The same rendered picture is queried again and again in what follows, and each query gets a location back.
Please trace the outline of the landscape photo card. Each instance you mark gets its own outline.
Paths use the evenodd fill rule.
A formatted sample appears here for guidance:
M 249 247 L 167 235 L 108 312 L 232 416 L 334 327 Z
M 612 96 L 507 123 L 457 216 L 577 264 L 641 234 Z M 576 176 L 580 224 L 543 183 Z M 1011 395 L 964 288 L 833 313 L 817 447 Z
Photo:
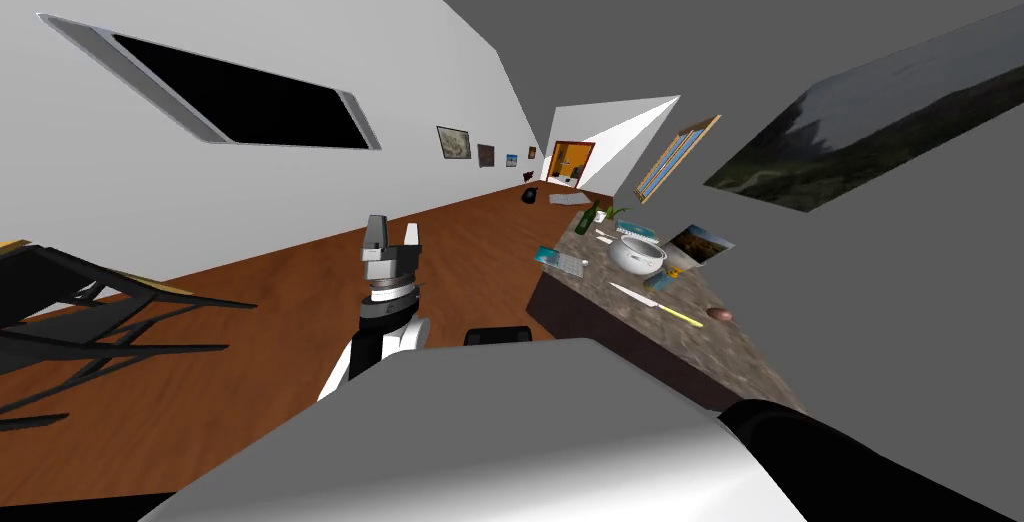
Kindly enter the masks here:
M 668 243 L 687 257 L 695 267 L 700 267 L 734 247 L 734 244 L 691 224 Z

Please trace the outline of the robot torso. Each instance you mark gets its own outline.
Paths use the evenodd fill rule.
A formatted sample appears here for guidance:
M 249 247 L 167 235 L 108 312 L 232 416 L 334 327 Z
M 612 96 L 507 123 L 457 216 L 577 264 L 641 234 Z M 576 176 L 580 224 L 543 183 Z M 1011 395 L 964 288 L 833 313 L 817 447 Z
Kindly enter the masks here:
M 805 522 L 698 404 L 588 339 L 399 352 L 141 522 Z

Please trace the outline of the orange doorway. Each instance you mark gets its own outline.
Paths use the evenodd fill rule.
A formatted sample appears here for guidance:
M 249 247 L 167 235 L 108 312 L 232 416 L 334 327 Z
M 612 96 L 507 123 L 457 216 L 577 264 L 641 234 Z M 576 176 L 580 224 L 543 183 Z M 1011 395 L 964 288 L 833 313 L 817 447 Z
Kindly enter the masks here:
M 548 165 L 548 182 L 578 188 L 593 153 L 593 142 L 557 141 Z

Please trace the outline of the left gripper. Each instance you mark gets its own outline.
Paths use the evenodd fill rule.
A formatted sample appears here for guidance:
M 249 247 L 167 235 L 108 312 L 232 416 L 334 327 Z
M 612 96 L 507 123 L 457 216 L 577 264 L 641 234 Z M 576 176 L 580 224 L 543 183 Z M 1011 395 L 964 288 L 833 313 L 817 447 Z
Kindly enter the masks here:
M 419 267 L 421 251 L 417 223 L 407 225 L 403 245 L 389 246 L 387 218 L 371 215 L 361 248 L 364 277 L 368 281 L 379 281 L 413 276 Z

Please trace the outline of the grey framed picture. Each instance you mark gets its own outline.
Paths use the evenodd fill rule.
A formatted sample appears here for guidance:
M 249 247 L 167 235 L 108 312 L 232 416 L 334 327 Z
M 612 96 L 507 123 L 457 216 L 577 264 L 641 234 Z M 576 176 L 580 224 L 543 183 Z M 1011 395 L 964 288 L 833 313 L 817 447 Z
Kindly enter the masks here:
M 472 158 L 468 132 L 442 126 L 436 126 L 436 132 L 444 159 L 468 160 Z

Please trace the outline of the dark window with grey frame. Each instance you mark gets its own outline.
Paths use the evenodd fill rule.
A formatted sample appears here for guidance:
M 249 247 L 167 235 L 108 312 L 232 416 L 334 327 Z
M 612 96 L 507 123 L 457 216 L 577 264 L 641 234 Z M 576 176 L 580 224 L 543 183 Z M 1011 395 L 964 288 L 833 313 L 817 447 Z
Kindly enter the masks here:
M 342 89 L 51 14 L 39 18 L 204 143 L 381 147 L 358 101 Z

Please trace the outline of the window with wooden frame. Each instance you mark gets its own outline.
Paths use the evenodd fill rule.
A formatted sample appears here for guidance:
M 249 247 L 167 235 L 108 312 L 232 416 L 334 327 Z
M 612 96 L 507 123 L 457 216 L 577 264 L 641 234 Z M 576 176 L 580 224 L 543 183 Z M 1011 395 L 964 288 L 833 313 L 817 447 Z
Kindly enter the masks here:
M 716 115 L 686 127 L 672 139 L 634 190 L 634 195 L 640 204 L 649 201 L 672 175 L 680 162 L 693 150 L 720 118 L 720 115 Z

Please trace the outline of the large landscape picture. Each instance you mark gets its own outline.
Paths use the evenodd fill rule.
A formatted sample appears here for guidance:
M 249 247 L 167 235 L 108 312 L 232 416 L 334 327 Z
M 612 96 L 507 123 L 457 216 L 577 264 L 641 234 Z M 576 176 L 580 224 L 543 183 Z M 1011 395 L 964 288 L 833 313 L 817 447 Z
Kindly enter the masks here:
M 811 85 L 707 185 L 801 212 L 1024 104 L 1024 4 Z

